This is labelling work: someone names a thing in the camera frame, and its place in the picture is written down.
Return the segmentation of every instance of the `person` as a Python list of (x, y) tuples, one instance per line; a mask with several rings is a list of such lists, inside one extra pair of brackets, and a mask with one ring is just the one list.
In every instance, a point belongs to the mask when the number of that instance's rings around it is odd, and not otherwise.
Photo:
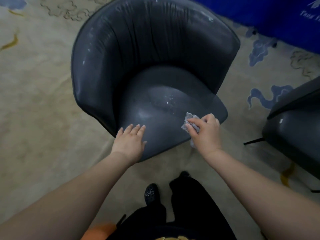
[[(222, 177), (268, 239), (319, 239), (320, 207), (248, 168), (223, 151), (219, 121), (213, 114), (188, 120), (187, 126), (204, 160)], [(0, 226), (0, 239), (78, 240), (90, 226), (108, 193), (123, 173), (140, 159), (146, 127), (118, 131), (109, 156), (85, 173), (48, 193)], [(222, 213), (198, 181), (187, 172), (170, 182), (175, 220), (166, 223), (166, 209), (157, 186), (145, 192), (146, 207), (129, 216), (108, 237), (115, 239), (236, 239)]]

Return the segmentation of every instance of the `forearm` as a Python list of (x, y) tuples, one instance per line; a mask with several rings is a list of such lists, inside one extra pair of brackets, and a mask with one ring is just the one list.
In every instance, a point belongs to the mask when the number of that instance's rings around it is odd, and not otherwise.
[(318, 239), (320, 207), (223, 151), (206, 158), (270, 239)]
[(0, 239), (80, 239), (127, 165), (113, 153), (0, 226)]

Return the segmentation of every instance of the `person's right arm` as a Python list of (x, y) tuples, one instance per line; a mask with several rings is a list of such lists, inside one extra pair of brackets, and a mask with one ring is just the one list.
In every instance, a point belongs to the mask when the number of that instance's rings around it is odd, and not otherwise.
[(250, 169), (222, 150), (219, 121), (213, 114), (189, 119), (200, 132), (187, 126), (206, 162), (231, 191), (269, 239), (320, 239), (320, 206)]

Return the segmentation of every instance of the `person's left hand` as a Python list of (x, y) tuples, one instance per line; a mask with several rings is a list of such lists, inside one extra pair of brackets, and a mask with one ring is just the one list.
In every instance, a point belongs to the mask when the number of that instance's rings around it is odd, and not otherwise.
[(115, 137), (111, 153), (121, 153), (126, 157), (130, 165), (134, 165), (142, 156), (146, 141), (142, 142), (142, 137), (146, 126), (133, 124), (129, 125), (124, 131), (121, 128)]

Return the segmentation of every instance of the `gray cleaning cloth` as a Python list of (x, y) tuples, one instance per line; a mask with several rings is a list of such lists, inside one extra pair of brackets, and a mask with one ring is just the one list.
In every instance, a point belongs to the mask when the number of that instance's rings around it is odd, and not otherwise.
[[(183, 129), (183, 130), (185, 130), (186, 132), (189, 133), (188, 128), (186, 127), (186, 124), (190, 124), (190, 125), (192, 125), (192, 127), (197, 131), (197, 133), (199, 133), (200, 128), (199, 128), (198, 126), (196, 126), (194, 123), (190, 123), (189, 121), (187, 121), (187, 119), (191, 119), (191, 118), (197, 118), (197, 119), (199, 119), (198, 116), (196, 116), (196, 115), (194, 115), (194, 114), (192, 114), (192, 113), (188, 113), (188, 112), (187, 112), (187, 113), (186, 113), (186, 117), (184, 118), (184, 124), (181, 126), (181, 129)], [(195, 144), (193, 143), (192, 138), (191, 138), (191, 141), (190, 141), (190, 145), (191, 145), (193, 148), (196, 148), (196, 147), (195, 147)]]

